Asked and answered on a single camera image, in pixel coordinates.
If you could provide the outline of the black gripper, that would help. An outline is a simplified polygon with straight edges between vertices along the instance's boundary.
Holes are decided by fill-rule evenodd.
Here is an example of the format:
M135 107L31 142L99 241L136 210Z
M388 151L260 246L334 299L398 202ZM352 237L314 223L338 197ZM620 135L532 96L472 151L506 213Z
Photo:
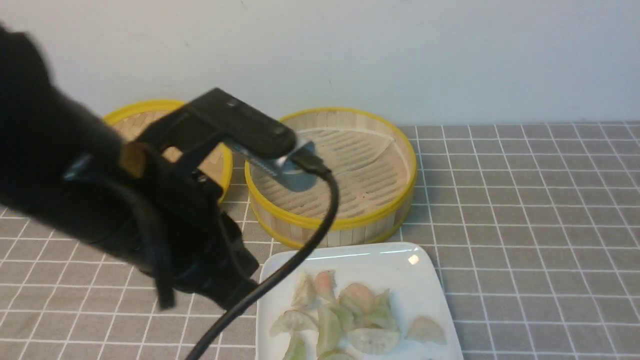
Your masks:
M222 187L196 166L130 142L112 161L87 155L85 182L123 206L99 216L109 223L88 244L151 277L161 309L173 308L179 291L230 310L258 287L258 260L218 203Z

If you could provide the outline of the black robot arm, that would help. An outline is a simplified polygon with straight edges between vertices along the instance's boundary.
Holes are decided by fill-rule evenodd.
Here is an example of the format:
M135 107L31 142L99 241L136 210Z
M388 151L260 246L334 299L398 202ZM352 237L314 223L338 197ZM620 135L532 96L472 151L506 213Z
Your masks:
M158 305L174 292L230 310L258 283L258 260L218 205L223 189L205 173L175 176L146 146L131 177L116 130L52 83L25 32L1 28L1 203L153 278Z

